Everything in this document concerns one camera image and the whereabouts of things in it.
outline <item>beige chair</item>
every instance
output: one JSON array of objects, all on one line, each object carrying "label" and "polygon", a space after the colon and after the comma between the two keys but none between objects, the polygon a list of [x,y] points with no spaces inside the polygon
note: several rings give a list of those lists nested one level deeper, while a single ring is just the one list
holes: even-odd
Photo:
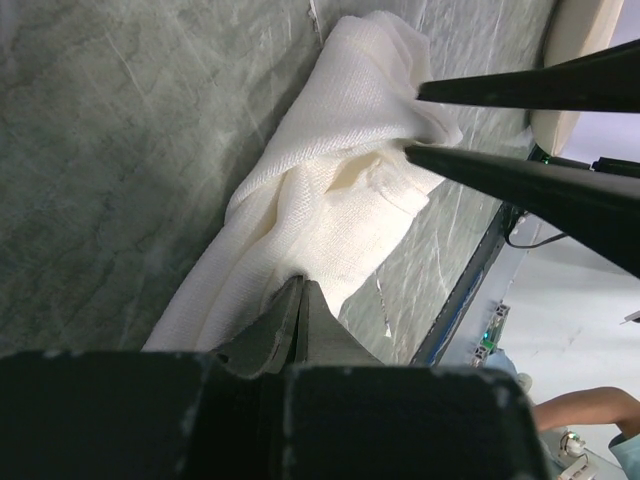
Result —
[{"label": "beige chair", "polygon": [[[550,67],[609,46],[624,0],[560,0],[545,39],[543,64]],[[535,110],[531,128],[536,143],[559,155],[580,112]]]}]

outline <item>folded white towel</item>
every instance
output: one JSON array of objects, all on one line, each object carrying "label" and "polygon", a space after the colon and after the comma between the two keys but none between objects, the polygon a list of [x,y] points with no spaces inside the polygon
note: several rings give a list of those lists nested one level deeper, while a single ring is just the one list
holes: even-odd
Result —
[{"label": "folded white towel", "polygon": [[210,350],[297,274],[316,280],[338,315],[442,181],[409,164],[403,146],[462,137],[441,106],[415,100],[430,79],[428,48],[389,13],[338,22],[144,350]]}]

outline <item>marble tabletop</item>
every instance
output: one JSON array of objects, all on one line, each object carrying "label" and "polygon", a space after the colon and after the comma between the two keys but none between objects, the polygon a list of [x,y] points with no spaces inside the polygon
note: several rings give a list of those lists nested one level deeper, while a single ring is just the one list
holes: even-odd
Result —
[{"label": "marble tabletop", "polygon": [[[437,79],[530,68],[552,0],[0,1],[0,355],[139,349],[338,18],[390,10]],[[525,157],[522,111],[449,107]],[[407,363],[498,203],[445,182],[340,320]]]}]

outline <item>human arm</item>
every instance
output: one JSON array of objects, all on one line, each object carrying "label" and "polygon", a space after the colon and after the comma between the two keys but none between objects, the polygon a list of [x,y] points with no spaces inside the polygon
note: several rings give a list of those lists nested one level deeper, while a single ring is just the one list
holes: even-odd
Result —
[{"label": "human arm", "polygon": [[616,424],[625,438],[640,433],[640,402],[614,387],[561,395],[535,406],[533,416],[539,431],[567,425]]}]

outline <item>white cloth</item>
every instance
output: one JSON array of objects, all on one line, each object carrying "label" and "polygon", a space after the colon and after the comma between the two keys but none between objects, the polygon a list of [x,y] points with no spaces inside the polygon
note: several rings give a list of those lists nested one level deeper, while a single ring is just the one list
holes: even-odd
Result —
[{"label": "white cloth", "polygon": [[440,105],[415,100],[430,79],[428,48],[386,12],[338,22],[144,350],[210,350],[296,274],[319,282],[338,315],[442,181],[409,164],[403,146],[462,137]]}]

